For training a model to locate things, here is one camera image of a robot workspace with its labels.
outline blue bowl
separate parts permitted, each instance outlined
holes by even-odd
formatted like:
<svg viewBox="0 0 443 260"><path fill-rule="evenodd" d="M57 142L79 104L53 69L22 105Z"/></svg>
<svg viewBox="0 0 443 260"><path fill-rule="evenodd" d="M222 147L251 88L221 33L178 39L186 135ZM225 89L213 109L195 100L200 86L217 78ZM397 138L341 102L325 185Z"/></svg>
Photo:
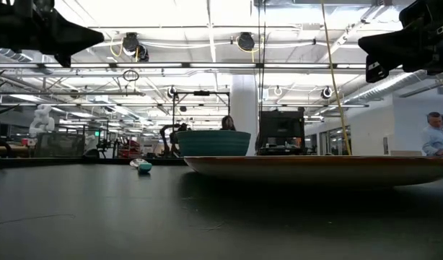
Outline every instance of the blue bowl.
<svg viewBox="0 0 443 260"><path fill-rule="evenodd" d="M182 156L245 156L250 143L241 131L180 131L177 138Z"/></svg>

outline white column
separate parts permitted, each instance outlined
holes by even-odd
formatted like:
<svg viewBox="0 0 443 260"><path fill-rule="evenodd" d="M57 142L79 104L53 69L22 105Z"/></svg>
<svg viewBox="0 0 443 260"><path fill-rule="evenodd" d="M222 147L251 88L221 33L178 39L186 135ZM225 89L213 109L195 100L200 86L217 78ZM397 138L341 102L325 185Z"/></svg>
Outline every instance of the white column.
<svg viewBox="0 0 443 260"><path fill-rule="evenodd" d="M258 133L258 92L254 75L232 75L231 117L236 130L250 133L247 156L254 155Z"/></svg>

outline desk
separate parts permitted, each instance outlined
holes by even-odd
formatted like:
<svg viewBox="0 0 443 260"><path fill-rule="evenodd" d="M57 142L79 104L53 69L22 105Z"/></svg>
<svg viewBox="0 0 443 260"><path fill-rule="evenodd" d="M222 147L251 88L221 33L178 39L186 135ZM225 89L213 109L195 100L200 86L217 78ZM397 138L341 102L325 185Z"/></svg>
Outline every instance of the desk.
<svg viewBox="0 0 443 260"><path fill-rule="evenodd" d="M185 166L0 170L0 259L443 259L443 181L338 191Z"/></svg>

